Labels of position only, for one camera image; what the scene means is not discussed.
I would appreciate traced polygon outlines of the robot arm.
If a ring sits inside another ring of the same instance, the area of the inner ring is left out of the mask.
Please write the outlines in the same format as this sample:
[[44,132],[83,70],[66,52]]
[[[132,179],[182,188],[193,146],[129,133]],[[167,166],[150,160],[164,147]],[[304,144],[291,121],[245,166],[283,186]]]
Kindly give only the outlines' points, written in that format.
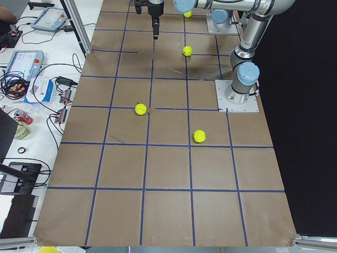
[[173,4],[180,13],[186,13],[194,8],[202,8],[243,11],[251,14],[239,45],[231,51],[230,62],[234,79],[224,92],[230,103],[245,103],[252,86],[260,75],[258,66],[252,63],[258,43],[270,19],[274,15],[287,11],[294,1],[173,1]]
[[214,9],[211,14],[214,26],[218,29],[229,26],[232,14],[233,11],[227,11],[224,9]]

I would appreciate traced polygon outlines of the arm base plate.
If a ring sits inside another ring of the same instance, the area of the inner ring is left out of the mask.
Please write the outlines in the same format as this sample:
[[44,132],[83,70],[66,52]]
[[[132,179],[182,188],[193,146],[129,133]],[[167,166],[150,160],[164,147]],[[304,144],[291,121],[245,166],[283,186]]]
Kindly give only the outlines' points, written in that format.
[[213,21],[212,14],[206,14],[207,31],[212,35],[237,35],[236,26],[232,20],[236,22],[236,18],[232,16],[232,19],[228,18],[223,24],[217,24]]
[[232,80],[215,80],[215,90],[220,112],[259,113],[253,88],[247,94],[238,94],[232,89]]

